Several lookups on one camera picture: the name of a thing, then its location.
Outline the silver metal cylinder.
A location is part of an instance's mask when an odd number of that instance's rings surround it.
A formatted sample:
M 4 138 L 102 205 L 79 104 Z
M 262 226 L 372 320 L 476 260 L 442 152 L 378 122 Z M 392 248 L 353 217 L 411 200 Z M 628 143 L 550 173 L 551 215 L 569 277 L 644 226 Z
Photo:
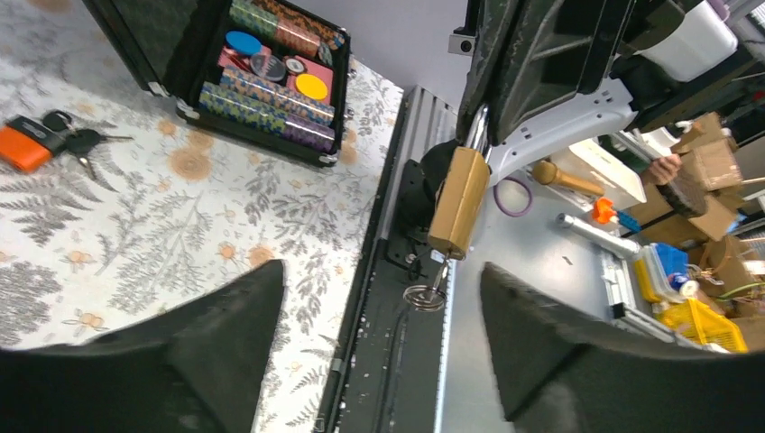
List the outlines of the silver metal cylinder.
M 602 229 L 586 223 L 578 217 L 561 213 L 558 214 L 555 221 L 560 227 L 582 236 L 589 242 L 596 244 L 621 259 L 631 259 L 641 252 L 641 246 L 639 244 L 607 233 Z

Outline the orange blue toy tool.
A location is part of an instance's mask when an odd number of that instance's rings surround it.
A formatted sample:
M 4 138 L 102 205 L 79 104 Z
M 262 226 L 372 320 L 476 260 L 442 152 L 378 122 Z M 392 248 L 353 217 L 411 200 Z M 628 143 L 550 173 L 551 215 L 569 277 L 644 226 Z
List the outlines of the orange blue toy tool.
M 590 211 L 590 218 L 596 226 L 609 228 L 620 226 L 628 233 L 639 233 L 640 223 L 628 212 L 618 210 L 613 202 L 605 197 L 598 198 Z

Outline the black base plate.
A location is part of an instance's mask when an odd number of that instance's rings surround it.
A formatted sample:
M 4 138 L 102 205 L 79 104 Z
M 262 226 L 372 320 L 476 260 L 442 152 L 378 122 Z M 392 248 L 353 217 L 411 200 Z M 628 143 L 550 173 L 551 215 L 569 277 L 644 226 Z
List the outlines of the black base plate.
M 420 312 L 403 294 L 429 285 L 441 260 L 426 243 L 424 177 L 401 167 L 386 195 L 381 235 L 363 260 L 340 345 L 311 432 L 432 432 L 444 311 Z

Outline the black poker chip case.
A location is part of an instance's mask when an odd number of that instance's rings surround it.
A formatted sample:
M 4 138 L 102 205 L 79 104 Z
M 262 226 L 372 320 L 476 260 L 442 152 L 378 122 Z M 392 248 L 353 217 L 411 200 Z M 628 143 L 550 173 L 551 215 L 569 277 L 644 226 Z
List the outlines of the black poker chip case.
M 87 9 L 141 89 L 180 118 L 319 167 L 336 164 L 346 120 L 349 32 L 287 1 L 89 1 Z M 229 31 L 263 45 L 251 57 Z M 322 102 L 294 79 L 321 78 Z

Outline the blue poker chip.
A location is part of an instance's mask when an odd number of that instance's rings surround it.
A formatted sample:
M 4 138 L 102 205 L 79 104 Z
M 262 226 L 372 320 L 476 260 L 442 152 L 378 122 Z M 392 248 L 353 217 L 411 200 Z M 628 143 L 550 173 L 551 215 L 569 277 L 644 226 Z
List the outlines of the blue poker chip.
M 226 46 L 237 54 L 251 57 L 262 51 L 262 43 L 248 32 L 229 31 L 225 36 Z

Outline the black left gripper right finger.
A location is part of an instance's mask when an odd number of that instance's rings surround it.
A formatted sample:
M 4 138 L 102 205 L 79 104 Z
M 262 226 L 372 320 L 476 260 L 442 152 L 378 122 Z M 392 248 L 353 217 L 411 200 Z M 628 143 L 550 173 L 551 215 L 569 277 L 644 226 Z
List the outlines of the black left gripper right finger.
M 519 432 L 761 432 L 764 355 L 612 326 L 494 263 L 481 308 L 503 415 Z

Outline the orange padlock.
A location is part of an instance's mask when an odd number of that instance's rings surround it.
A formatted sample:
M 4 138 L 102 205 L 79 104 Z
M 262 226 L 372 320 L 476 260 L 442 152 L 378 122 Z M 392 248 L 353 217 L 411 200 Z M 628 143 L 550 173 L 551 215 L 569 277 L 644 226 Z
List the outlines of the orange padlock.
M 41 119 L 18 115 L 1 127 L 1 161 L 32 173 L 65 150 L 74 131 L 70 114 L 53 110 Z

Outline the floral patterned mat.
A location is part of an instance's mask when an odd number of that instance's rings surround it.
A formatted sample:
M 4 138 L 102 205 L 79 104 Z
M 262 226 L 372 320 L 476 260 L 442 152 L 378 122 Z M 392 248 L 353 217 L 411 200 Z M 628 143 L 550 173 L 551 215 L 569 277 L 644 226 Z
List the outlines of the floral patterned mat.
M 403 99 L 351 60 L 337 165 L 205 133 L 142 91 L 78 1 L 1 4 L 1 116 L 52 109 L 124 137 L 30 175 L 1 168 L 1 345 L 75 345 L 170 311 L 271 259 L 288 289 L 256 432 L 309 432 Z

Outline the yellow poker chip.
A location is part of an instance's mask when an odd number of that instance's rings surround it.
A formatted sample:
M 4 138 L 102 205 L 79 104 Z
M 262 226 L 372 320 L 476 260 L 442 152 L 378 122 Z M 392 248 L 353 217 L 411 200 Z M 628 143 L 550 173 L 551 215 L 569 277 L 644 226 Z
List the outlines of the yellow poker chip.
M 326 83 L 319 77 L 303 73 L 294 79 L 295 88 L 305 97 L 322 102 L 329 96 Z

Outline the black keys bunch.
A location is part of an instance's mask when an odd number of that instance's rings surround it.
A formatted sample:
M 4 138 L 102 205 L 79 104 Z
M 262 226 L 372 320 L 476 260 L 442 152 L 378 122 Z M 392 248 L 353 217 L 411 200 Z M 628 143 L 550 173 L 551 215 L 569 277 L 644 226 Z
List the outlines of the black keys bunch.
M 101 143 L 130 142 L 134 138 L 129 135 L 104 135 L 94 129 L 77 129 L 68 135 L 64 141 L 65 148 L 73 155 L 91 180 L 97 180 L 97 175 L 90 161 L 90 152 Z

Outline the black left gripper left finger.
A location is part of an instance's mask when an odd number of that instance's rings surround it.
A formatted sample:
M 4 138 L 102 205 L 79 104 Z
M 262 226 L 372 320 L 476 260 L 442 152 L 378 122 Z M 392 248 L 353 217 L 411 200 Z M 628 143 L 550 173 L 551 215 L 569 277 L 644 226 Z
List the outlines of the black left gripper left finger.
M 285 293 L 271 260 L 84 345 L 1 353 L 4 432 L 247 432 Z

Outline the yellow plastic crate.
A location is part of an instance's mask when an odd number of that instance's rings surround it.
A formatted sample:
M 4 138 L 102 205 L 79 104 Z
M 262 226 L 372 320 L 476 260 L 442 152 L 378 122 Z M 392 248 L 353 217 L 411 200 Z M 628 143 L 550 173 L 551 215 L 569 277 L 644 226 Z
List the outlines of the yellow plastic crate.
M 657 314 L 657 319 L 699 345 L 715 344 L 732 353 L 749 352 L 739 327 L 697 299 L 671 304 Z

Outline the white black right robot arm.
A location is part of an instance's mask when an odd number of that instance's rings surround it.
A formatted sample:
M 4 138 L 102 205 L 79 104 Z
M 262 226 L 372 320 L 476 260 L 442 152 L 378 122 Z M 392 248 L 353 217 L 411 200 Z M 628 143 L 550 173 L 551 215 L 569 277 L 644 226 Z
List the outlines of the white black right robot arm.
M 456 136 L 429 151 L 429 242 L 464 250 L 484 193 L 570 144 L 702 112 L 752 54 L 707 1 L 472 1 Z

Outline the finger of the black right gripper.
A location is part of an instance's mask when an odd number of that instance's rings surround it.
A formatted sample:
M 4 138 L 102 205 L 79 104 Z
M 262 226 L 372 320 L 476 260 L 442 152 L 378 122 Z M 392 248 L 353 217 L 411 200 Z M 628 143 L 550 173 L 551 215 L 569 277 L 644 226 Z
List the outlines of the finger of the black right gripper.
M 473 54 L 465 90 L 457 113 L 456 138 L 465 141 L 474 116 L 486 101 L 484 95 L 508 32 L 509 1 L 469 1 L 462 31 L 473 34 Z
M 497 146 L 534 115 L 600 86 L 633 1 L 516 1 L 491 53 L 486 104 Z

